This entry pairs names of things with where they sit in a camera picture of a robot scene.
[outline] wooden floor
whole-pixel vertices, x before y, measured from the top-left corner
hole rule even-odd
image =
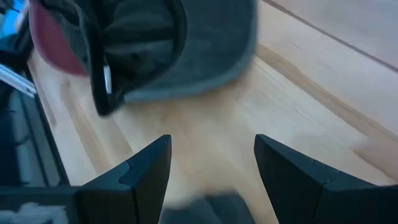
[[[235,189],[258,223],[277,223],[253,153],[266,134],[374,184],[398,180],[398,75],[264,1],[256,55],[242,79],[210,93],[130,104],[98,117],[90,81],[29,62],[73,185],[172,135],[166,206]]]

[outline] wooden surface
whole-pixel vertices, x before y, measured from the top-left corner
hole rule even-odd
[[[398,1],[265,0],[398,70]]]
[[[29,66],[73,185],[106,172],[163,134],[172,135],[165,206],[235,189],[258,223],[277,223],[253,153],[266,134],[374,184],[398,180],[398,76],[259,1],[259,39],[238,81],[180,100],[129,104],[98,117],[90,81]]]

